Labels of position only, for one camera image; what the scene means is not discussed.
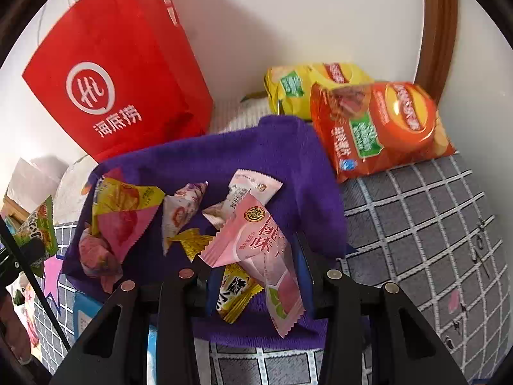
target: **purple towel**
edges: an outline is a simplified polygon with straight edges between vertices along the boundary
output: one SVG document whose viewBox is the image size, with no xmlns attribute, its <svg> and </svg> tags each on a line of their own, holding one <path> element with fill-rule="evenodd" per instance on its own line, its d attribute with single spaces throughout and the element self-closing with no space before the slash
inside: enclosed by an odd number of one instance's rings
<svg viewBox="0 0 513 385">
<path fill-rule="evenodd" d="M 346 226 L 342 194 L 322 145 L 311 126 L 291 116 L 267 116 L 257 127 L 220 135 L 170 142 L 107 160 L 89 176 L 94 186 L 104 173 L 121 168 L 125 181 L 155 185 L 173 194 L 189 182 L 208 181 L 201 209 L 222 201 L 228 183 L 239 168 L 265 173 L 283 182 L 283 187 L 267 204 L 269 212 L 290 238 L 305 231 L 312 250 L 330 257 L 344 257 Z M 78 242 L 84 222 L 91 221 L 93 191 L 80 215 L 75 237 L 63 263 L 63 273 L 73 286 L 99 301 L 108 297 L 99 281 L 88 278 L 79 262 Z M 124 277 L 138 284 L 163 281 L 171 270 L 184 267 L 188 259 L 181 247 L 173 245 L 166 257 L 161 246 L 162 207 L 142 238 L 128 253 Z M 215 229 L 199 212 L 184 227 L 198 227 L 202 234 Z M 315 348 L 324 347 L 326 322 L 303 315 L 290 333 L 278 336 L 265 305 L 257 294 L 234 324 L 225 323 L 215 313 L 194 320 L 196 337 L 229 346 Z"/>
</svg>

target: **blue label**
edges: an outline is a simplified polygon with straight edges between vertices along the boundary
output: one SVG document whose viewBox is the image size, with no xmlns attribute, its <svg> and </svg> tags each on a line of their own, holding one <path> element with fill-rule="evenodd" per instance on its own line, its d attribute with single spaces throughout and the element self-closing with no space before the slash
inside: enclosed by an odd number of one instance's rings
<svg viewBox="0 0 513 385">
<path fill-rule="evenodd" d="M 357 166 L 357 162 L 354 159 L 341 159 L 340 169 L 343 171 L 352 171 Z"/>
</svg>

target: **black rod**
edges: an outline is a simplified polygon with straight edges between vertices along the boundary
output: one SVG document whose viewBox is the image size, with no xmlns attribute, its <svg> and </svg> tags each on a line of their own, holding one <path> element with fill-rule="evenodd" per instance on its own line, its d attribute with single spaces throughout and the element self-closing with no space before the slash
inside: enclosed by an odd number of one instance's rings
<svg viewBox="0 0 513 385">
<path fill-rule="evenodd" d="M 39 301 L 43 308 L 45 309 L 46 315 L 52 322 L 52 325 L 55 327 L 55 330 L 57 331 L 57 334 L 61 338 L 61 341 L 66 348 L 67 351 L 70 350 L 71 346 L 69 345 L 68 339 L 66 335 L 64 334 L 63 330 L 61 329 L 61 326 L 59 325 L 59 322 L 57 321 L 57 317 L 53 313 L 52 309 L 50 308 L 50 304 L 48 304 L 48 301 L 45 298 L 45 294 L 43 293 L 43 290 L 41 290 L 41 287 L 39 285 L 39 282 L 37 279 L 35 279 L 34 272 L 32 272 L 32 268 L 30 267 L 29 263 L 23 256 L 23 254 L 20 251 L 20 248 L 18 247 L 16 240 L 14 240 L 14 237 L 12 236 L 11 232 L 7 228 L 3 218 L 0 218 L 0 236 L 2 237 L 2 240 L 4 241 L 4 246 L 8 251 L 11 252 L 11 254 L 16 258 L 16 260 L 19 262 L 21 269 L 23 272 L 25 272 L 25 275 L 27 276 L 27 279 L 29 280 L 30 284 L 34 288 L 36 296 L 39 298 Z"/>
</svg>

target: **red chip bag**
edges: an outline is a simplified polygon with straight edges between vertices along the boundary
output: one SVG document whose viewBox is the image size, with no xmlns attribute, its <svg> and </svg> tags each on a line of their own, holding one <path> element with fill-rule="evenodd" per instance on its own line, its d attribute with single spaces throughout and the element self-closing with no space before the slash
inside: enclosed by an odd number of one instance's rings
<svg viewBox="0 0 513 385">
<path fill-rule="evenodd" d="M 455 152 L 437 106 L 412 83 L 314 84 L 310 108 L 339 182 Z"/>
<path fill-rule="evenodd" d="M 23 78 L 97 162 L 208 130 L 213 102 L 171 0 L 78 0 Z"/>
</svg>

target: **silver bolt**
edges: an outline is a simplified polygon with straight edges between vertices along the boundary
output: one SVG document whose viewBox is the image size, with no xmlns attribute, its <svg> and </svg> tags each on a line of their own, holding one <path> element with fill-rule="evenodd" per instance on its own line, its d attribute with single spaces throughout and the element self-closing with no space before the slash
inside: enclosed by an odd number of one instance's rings
<svg viewBox="0 0 513 385">
<path fill-rule="evenodd" d="M 342 272 L 340 272 L 337 269 L 330 269 L 328 272 L 326 272 L 329 279 L 340 279 L 342 278 Z"/>
<path fill-rule="evenodd" d="M 399 292 L 399 285 L 393 282 L 387 282 L 385 284 L 385 290 L 391 294 L 397 294 Z"/>
<path fill-rule="evenodd" d="M 132 291 L 135 288 L 135 282 L 134 281 L 125 281 L 121 284 L 121 289 L 128 292 Z"/>
<path fill-rule="evenodd" d="M 178 276 L 182 279 L 189 279 L 194 276 L 194 271 L 190 268 L 183 268 L 178 272 Z"/>
</svg>

